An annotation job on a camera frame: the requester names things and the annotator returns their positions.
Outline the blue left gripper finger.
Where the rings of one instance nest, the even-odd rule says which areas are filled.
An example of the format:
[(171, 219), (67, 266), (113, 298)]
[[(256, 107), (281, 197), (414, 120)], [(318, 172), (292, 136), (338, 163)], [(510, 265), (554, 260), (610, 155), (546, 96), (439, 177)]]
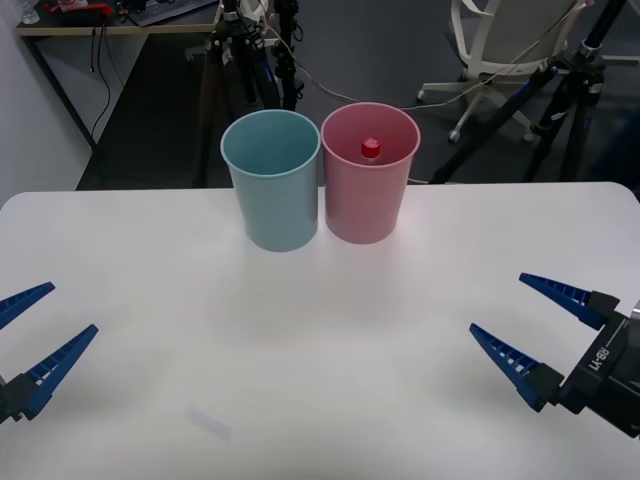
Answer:
[(51, 355), (1, 386), (1, 422), (12, 418), (33, 420), (52, 398), (53, 392), (99, 332), (86, 329)]
[(27, 309), (55, 289), (51, 282), (24, 290), (0, 301), (0, 329), (9, 325)]

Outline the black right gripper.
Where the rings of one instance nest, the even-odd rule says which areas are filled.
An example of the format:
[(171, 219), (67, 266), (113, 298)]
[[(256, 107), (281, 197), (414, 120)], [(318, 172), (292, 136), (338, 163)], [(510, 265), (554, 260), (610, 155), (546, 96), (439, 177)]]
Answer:
[(521, 273), (519, 281), (590, 328), (599, 331), (604, 327), (562, 386), (562, 374), (472, 323), (469, 331), (476, 342), (534, 411), (556, 405), (559, 393), (559, 404), (570, 412), (579, 414), (588, 409), (637, 439), (639, 322), (613, 313), (620, 302), (614, 296), (528, 273)]

